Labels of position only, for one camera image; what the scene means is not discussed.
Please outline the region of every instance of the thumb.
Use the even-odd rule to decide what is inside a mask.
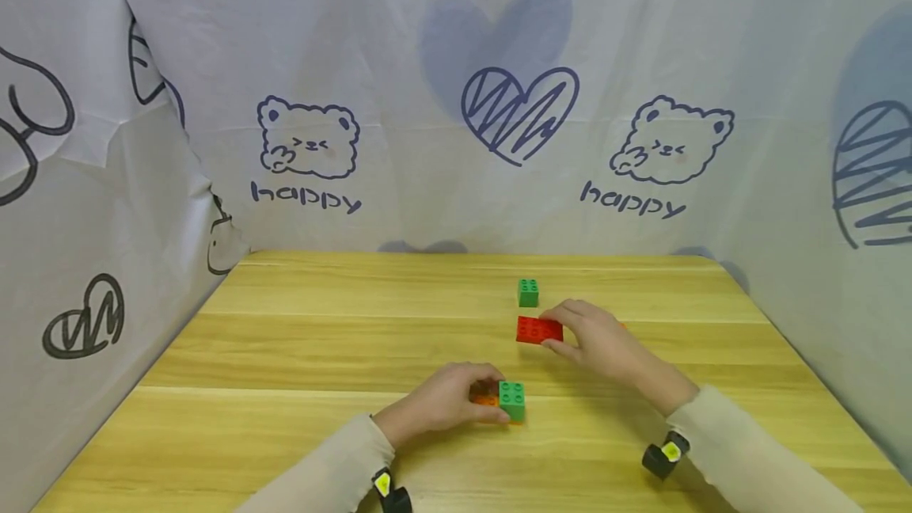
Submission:
[[[576,364],[582,364],[583,362],[583,352],[580,351],[580,348],[568,345],[564,343],[563,340],[545,339],[541,344],[565,359],[570,359],[570,361],[573,361]]]
[[[510,422],[510,415],[497,406],[475,405],[472,404],[472,419],[475,422],[487,422],[489,424],[507,424]]]

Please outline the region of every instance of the black wrist device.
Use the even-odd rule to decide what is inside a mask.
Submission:
[[[683,435],[671,430],[665,436],[665,443],[662,443],[661,447],[650,443],[646,448],[646,453],[643,454],[643,467],[664,480],[671,475],[675,466],[688,452],[690,442],[686,441]]]
[[[383,513],[412,513],[412,497],[406,488],[396,488],[389,467],[378,471],[371,483],[380,497]]]

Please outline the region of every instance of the lego brick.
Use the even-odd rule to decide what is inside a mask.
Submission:
[[[522,382],[500,381],[500,408],[510,415],[512,422],[526,421],[526,388]]]
[[[538,307],[538,281],[534,279],[519,280],[517,295],[520,307]]]
[[[499,406],[500,399],[494,394],[474,394],[472,398],[472,403],[475,405],[482,406]]]
[[[564,326],[557,321],[520,316],[516,321],[518,343],[541,344],[545,339],[564,340]]]

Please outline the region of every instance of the person's left hand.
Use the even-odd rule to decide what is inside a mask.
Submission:
[[[507,424],[510,416],[496,406],[469,400],[473,386],[506,380],[492,364],[449,363],[407,397],[374,415],[392,447],[398,448],[426,431],[456,428],[469,422]]]

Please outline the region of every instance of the red lego brick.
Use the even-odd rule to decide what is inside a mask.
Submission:
[[[545,339],[564,340],[564,326],[557,321],[520,316],[516,322],[518,343],[541,344]]]

